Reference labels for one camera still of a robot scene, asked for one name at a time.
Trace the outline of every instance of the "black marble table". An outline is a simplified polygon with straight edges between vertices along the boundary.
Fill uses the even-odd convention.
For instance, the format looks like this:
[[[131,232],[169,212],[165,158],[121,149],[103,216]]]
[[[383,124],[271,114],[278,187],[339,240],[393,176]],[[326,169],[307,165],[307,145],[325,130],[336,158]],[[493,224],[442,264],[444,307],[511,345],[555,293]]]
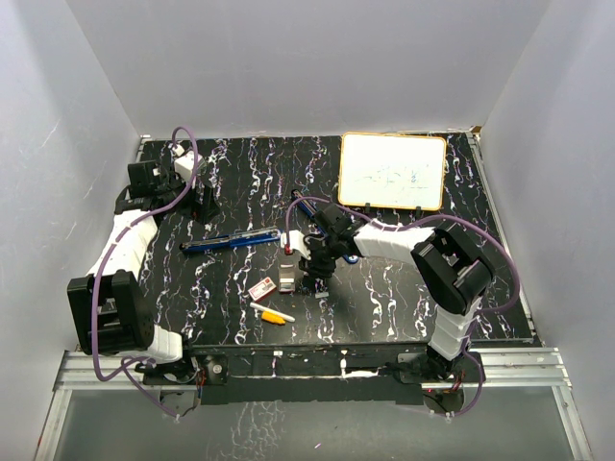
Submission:
[[[479,169],[465,133],[434,134],[448,141],[442,212],[452,213],[498,236]],[[141,159],[170,165],[168,140],[147,141]],[[274,293],[264,302],[297,322],[278,327],[264,323],[250,304],[248,289],[265,277],[278,281],[278,244],[222,250],[186,257],[179,244],[218,234],[277,226],[290,191],[335,199],[339,173],[339,136],[199,140],[207,162],[203,180],[215,191],[221,212],[202,227],[175,213],[164,218],[149,249],[140,284],[165,328],[184,332],[195,346],[288,345],[426,341],[433,331],[435,304],[415,268],[393,260],[337,261],[329,296]],[[372,210],[386,223],[408,223],[414,212]],[[309,230],[299,210],[292,229]],[[473,239],[498,270],[486,306],[506,301],[511,279],[504,260],[485,242]],[[495,341],[532,340],[523,307],[481,319],[474,336]]]

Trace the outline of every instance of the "whiteboard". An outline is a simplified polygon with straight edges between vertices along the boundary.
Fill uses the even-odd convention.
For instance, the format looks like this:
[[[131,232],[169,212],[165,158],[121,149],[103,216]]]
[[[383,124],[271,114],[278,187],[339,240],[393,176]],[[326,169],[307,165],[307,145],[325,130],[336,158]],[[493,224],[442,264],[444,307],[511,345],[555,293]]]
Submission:
[[[346,133],[337,199],[346,206],[436,211],[442,206],[445,157],[441,137]]]

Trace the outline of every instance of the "small metal object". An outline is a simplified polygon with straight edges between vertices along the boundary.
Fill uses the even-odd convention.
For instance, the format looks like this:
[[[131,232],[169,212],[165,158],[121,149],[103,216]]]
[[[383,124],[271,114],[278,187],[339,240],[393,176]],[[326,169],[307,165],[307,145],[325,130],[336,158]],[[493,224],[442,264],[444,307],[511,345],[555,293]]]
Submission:
[[[280,293],[294,293],[295,291],[295,265],[280,264]]]

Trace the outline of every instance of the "gray floor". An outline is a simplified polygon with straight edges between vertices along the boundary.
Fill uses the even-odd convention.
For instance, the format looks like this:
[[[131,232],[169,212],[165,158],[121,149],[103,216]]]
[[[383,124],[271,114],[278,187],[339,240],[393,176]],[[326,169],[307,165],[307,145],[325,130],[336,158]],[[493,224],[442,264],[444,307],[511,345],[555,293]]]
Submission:
[[[573,458],[551,388],[487,388],[451,424],[387,402],[200,407],[175,424],[137,392],[75,392],[55,459]]]

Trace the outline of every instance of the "aluminum frame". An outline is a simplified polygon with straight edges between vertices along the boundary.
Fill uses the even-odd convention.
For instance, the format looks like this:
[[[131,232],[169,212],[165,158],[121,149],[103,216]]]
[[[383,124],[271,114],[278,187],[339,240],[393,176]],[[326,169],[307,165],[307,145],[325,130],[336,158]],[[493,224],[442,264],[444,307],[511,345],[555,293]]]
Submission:
[[[551,387],[574,459],[578,461],[593,459],[573,400],[570,379],[557,348],[478,348],[473,351],[479,352],[482,358],[486,377],[483,387]],[[271,351],[272,357],[276,353],[277,351]],[[101,357],[101,367],[105,374],[119,365],[119,357]],[[141,380],[141,375],[135,374],[135,376]],[[322,378],[335,377],[342,378],[342,376],[322,376]],[[472,388],[477,384],[466,383],[463,386]],[[154,393],[194,391],[192,385],[144,387]],[[450,384],[426,382],[423,387],[433,389],[450,387]],[[98,381],[94,374],[91,356],[82,352],[65,352],[36,461],[53,460],[72,394],[74,391],[83,390],[104,392],[135,390],[136,392],[135,387],[123,375],[108,382]]]

